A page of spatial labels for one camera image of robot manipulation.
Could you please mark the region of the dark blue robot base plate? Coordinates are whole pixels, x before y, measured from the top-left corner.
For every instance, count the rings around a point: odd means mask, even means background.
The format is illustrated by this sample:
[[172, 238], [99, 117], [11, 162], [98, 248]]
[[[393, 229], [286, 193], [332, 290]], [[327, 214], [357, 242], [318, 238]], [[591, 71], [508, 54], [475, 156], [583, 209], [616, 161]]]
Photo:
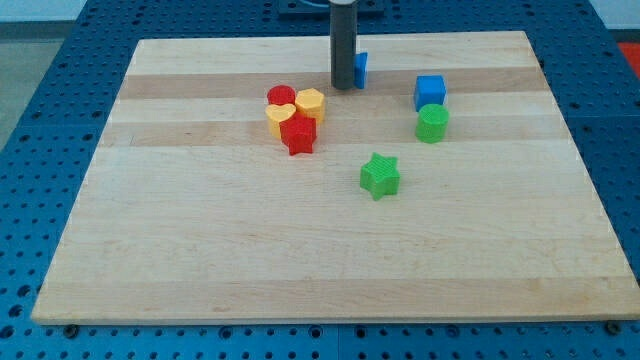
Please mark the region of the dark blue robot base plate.
[[[327, 17], [330, 14], [328, 0], [274, 0], [278, 16], [293, 19], [304, 16]], [[358, 16], [380, 16], [385, 12], [385, 0], [359, 0]]]

